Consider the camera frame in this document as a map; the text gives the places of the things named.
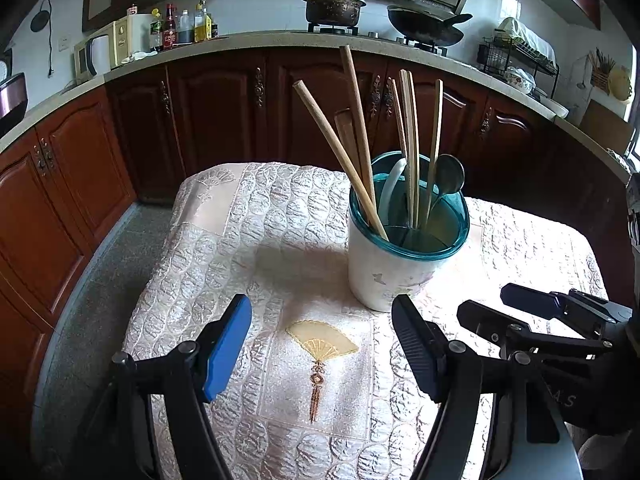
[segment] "cabinet handle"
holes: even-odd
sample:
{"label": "cabinet handle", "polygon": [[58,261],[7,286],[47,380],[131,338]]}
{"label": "cabinet handle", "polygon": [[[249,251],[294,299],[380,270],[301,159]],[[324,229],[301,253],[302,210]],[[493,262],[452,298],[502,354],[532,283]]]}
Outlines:
{"label": "cabinet handle", "polygon": [[51,152],[47,141],[44,139],[40,139],[40,145],[42,146],[42,153],[44,155],[44,158],[47,159],[49,167],[53,170],[56,167],[56,161],[53,158],[53,153]]}
{"label": "cabinet handle", "polygon": [[262,77],[262,70],[260,70],[260,67],[255,69],[254,93],[255,103],[258,105],[258,108],[262,108],[262,105],[264,104],[264,78]]}
{"label": "cabinet handle", "polygon": [[388,121],[391,116],[394,114],[394,97],[391,92],[391,78],[388,77],[386,79],[385,85],[385,95],[382,98],[383,103],[385,104],[385,118]]}
{"label": "cabinet handle", "polygon": [[482,123],[480,124],[480,134],[481,136],[487,134],[491,129],[491,115],[494,113],[493,108],[489,108],[484,114],[484,119],[482,119]]}
{"label": "cabinet handle", "polygon": [[33,147],[33,151],[36,153],[36,159],[37,159],[37,166],[38,166],[38,170],[40,171],[40,175],[41,176],[47,176],[47,165],[44,162],[44,159],[42,158],[42,156],[40,155],[40,150],[37,146]]}
{"label": "cabinet handle", "polygon": [[373,91],[369,94],[369,103],[371,104],[371,110],[369,111],[369,119],[373,119],[378,113],[378,106],[380,105],[380,76],[377,75],[373,80]]}
{"label": "cabinet handle", "polygon": [[164,103],[164,111],[166,111],[167,115],[171,115],[171,108],[169,106],[169,94],[166,92],[166,85],[164,81],[160,82],[160,87],[162,88],[162,102]]}

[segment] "bottle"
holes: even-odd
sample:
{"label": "bottle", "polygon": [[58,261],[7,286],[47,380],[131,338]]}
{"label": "bottle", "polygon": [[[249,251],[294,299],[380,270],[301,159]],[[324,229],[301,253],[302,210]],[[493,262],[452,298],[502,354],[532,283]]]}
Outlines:
{"label": "bottle", "polygon": [[149,27],[149,47],[152,52],[160,52],[162,50],[162,14],[158,9],[151,11],[154,20]]}
{"label": "bottle", "polygon": [[211,23],[212,23],[211,14],[209,14],[207,12],[207,7],[206,7],[207,1],[206,0],[200,0],[200,3],[202,4],[202,12],[204,13],[204,16],[205,16],[205,18],[204,18],[205,19],[205,26],[206,26],[205,34],[206,34],[207,39],[210,40],[211,39]]}
{"label": "bottle", "polygon": [[166,19],[162,28],[162,49],[168,49],[174,46],[177,41],[175,31],[175,7],[174,4],[166,4]]}
{"label": "bottle", "polygon": [[187,9],[182,11],[178,22],[178,43],[193,43],[193,24]]}
{"label": "bottle", "polygon": [[193,20],[193,40],[200,43],[207,39],[206,14],[202,10],[202,3],[196,5],[196,14]]}

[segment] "wall outlet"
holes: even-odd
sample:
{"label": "wall outlet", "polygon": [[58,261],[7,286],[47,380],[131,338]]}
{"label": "wall outlet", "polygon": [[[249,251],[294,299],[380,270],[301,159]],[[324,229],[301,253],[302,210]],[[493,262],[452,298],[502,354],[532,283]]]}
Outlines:
{"label": "wall outlet", "polygon": [[69,48],[69,37],[65,34],[58,38],[58,52],[62,52]]}

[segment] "cutting board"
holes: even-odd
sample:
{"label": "cutting board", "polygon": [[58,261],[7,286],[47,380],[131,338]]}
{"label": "cutting board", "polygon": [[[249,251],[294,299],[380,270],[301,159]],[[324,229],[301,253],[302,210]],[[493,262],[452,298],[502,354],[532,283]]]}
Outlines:
{"label": "cutting board", "polygon": [[593,99],[582,117],[580,129],[600,146],[611,148],[619,155],[625,154],[633,134],[631,124]]}

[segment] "black wire rack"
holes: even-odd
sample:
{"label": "black wire rack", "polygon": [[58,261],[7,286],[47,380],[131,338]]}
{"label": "black wire rack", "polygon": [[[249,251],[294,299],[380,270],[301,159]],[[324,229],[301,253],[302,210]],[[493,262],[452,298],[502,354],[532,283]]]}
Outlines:
{"label": "black wire rack", "polygon": [[558,85],[558,76],[560,75],[558,65],[533,50],[529,45],[514,39],[500,38],[498,36],[482,39],[484,43],[479,45],[477,61],[482,65],[483,72],[504,79],[504,72],[509,67],[510,61],[516,59],[533,69],[534,78],[538,72],[554,78],[554,87],[549,96],[550,99],[553,99]]}

